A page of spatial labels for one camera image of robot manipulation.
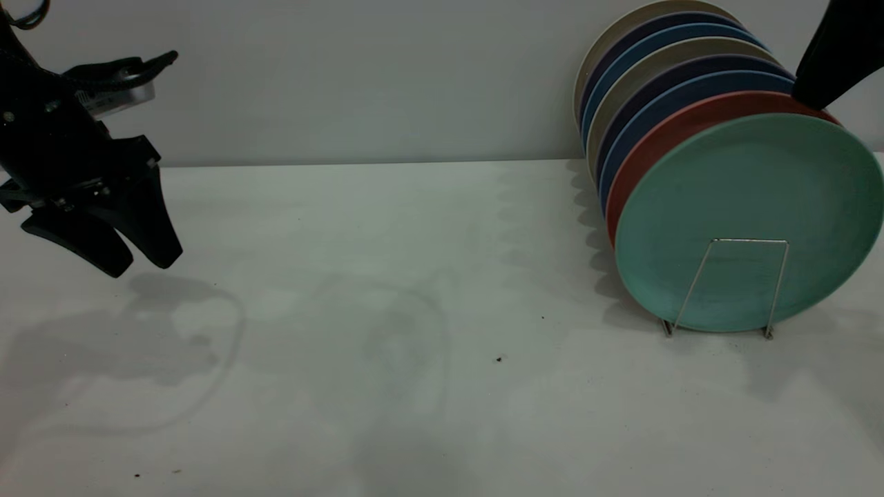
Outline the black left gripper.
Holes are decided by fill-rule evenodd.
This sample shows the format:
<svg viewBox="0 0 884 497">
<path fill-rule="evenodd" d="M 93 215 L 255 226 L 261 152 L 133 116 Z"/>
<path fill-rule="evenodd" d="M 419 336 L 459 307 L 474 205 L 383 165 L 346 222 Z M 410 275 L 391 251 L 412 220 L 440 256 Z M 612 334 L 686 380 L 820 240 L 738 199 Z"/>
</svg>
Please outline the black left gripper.
<svg viewBox="0 0 884 497">
<path fill-rule="evenodd" d="M 10 176 L 2 200 L 18 211 L 25 204 L 67 204 L 81 189 L 108 195 L 102 216 L 109 224 L 46 207 L 20 227 L 114 279 L 133 263 L 116 230 L 156 267 L 170 268 L 183 248 L 164 201 L 159 154 L 143 136 L 112 138 L 102 123 L 152 98 L 163 59 L 127 57 L 54 72 L 16 35 L 36 24 L 2 21 L 2 167 Z"/>
</svg>

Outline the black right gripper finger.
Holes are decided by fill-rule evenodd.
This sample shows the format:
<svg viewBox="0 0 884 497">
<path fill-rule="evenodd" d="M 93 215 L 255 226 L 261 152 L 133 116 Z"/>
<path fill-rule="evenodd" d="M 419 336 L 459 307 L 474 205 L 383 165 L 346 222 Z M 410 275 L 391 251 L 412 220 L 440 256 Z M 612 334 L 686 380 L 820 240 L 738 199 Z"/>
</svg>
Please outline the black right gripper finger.
<svg viewBox="0 0 884 497">
<path fill-rule="evenodd" d="M 792 97 L 823 110 L 883 66 L 883 2 L 830 1 L 802 57 Z"/>
</svg>

